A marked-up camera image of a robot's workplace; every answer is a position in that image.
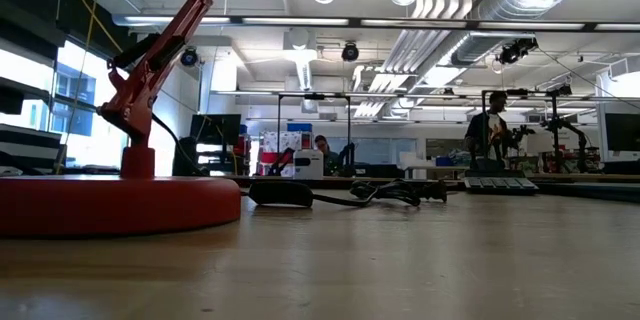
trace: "man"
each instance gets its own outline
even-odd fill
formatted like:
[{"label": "man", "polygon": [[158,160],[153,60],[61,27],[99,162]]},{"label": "man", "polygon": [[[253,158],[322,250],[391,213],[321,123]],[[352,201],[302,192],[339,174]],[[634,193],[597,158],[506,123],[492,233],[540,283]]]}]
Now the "man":
[{"label": "man", "polygon": [[486,143],[489,147],[483,168],[486,170],[504,169],[506,155],[506,141],[502,141],[507,136],[507,123],[498,115],[504,111],[507,103],[507,94],[504,91],[494,91],[489,96],[489,110],[485,114],[478,114],[471,119],[467,134],[465,135],[465,146],[471,153],[471,168],[477,169],[477,151],[480,156],[485,156],[485,149],[482,148],[482,136],[486,136]]},{"label": "man", "polygon": [[331,163],[332,161],[334,162],[338,161],[339,155],[331,151],[326,137],[322,135],[316,136],[315,143],[316,143],[316,148],[320,150],[324,155],[324,171],[326,175],[326,173],[329,170],[329,163]]}]

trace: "red robot arm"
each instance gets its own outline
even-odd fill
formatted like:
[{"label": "red robot arm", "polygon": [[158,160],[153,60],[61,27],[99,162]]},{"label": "red robot arm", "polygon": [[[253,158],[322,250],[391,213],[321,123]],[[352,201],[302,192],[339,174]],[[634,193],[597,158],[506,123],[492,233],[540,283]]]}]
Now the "red robot arm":
[{"label": "red robot arm", "polygon": [[[109,62],[109,79],[117,92],[98,113],[131,138],[131,147],[123,154],[123,177],[153,176],[154,153],[148,148],[153,103],[180,51],[212,4],[213,0],[187,0],[162,34],[149,36]],[[127,80],[116,72],[118,65],[132,63],[140,56]]]}]

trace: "desk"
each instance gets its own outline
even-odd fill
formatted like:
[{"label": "desk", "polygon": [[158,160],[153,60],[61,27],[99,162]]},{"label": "desk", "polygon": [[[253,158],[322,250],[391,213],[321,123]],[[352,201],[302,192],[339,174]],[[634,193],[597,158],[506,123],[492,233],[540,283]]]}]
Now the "desk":
[{"label": "desk", "polygon": [[429,179],[429,173],[435,173],[435,179],[438,180],[438,173],[441,172],[452,172],[453,180],[458,180],[458,173],[468,170],[468,166],[408,166],[404,169],[404,174],[407,179],[413,179],[413,171],[414,170],[426,170],[427,171],[427,179]]},{"label": "desk", "polygon": [[[345,195],[344,192],[325,192]],[[638,319],[640,206],[452,194],[207,230],[0,241],[3,320]]]}]

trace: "ceiling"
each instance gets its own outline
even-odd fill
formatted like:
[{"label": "ceiling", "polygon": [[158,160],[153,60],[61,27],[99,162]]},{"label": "ceiling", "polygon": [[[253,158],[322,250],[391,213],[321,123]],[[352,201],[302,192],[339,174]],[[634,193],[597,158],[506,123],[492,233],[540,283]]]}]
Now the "ceiling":
[{"label": "ceiling", "polygon": [[[129,0],[145,14],[174,14],[184,0]],[[98,0],[114,14],[136,14],[124,0]],[[335,0],[322,5],[314,0],[287,0],[289,13],[285,12],[283,0],[226,0],[228,15],[274,15],[274,16],[341,16],[341,17],[404,17],[411,8],[393,4],[390,0]],[[544,15],[545,20],[633,20],[640,16],[637,0],[564,0]],[[223,14],[225,0],[215,0],[210,15]],[[273,90],[283,86],[287,76],[296,75],[293,62],[283,59],[283,28],[200,28],[199,35],[228,36],[242,53],[252,77],[241,79],[243,89]],[[311,63],[311,72],[316,79],[337,79],[344,84],[362,63],[384,61],[393,47],[399,30],[372,29],[314,29],[318,45],[323,47],[319,59]],[[637,44],[640,35],[635,34],[537,34],[540,48],[557,58],[557,61],[578,71],[588,78],[602,68],[589,61],[606,61],[611,54],[640,52]],[[344,63],[342,47],[346,41],[356,41],[360,49],[358,63]],[[583,59],[577,53],[584,53]],[[566,73],[567,70],[541,52],[521,60],[516,65],[497,74],[491,69],[471,69],[460,76],[463,80],[461,92],[478,93],[488,86],[534,87],[549,79]],[[574,78],[574,93],[592,93],[593,87]]]}]

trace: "ceiling camera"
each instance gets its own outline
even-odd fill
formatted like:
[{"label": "ceiling camera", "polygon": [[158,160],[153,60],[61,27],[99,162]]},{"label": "ceiling camera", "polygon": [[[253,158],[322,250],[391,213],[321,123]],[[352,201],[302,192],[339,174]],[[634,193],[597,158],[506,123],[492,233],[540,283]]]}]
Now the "ceiling camera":
[{"label": "ceiling camera", "polygon": [[342,60],[347,62],[356,61],[359,55],[360,51],[358,51],[356,43],[349,41],[345,44],[344,50],[342,50]]},{"label": "ceiling camera", "polygon": [[186,67],[192,67],[198,63],[198,53],[195,47],[188,47],[180,56],[180,63]]}]

